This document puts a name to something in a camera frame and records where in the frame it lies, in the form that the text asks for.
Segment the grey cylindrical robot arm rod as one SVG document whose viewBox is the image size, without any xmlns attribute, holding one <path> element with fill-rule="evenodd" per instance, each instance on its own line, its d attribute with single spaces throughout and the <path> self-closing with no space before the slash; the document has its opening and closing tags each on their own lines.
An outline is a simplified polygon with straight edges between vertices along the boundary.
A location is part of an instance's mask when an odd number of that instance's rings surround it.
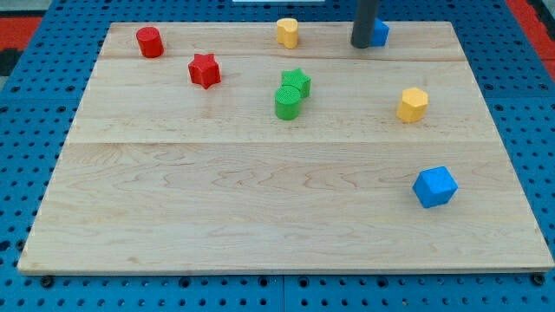
<svg viewBox="0 0 555 312">
<path fill-rule="evenodd" d="M 356 49 L 370 46 L 378 15 L 380 0 L 358 0 L 351 32 L 350 43 Z"/>
</svg>

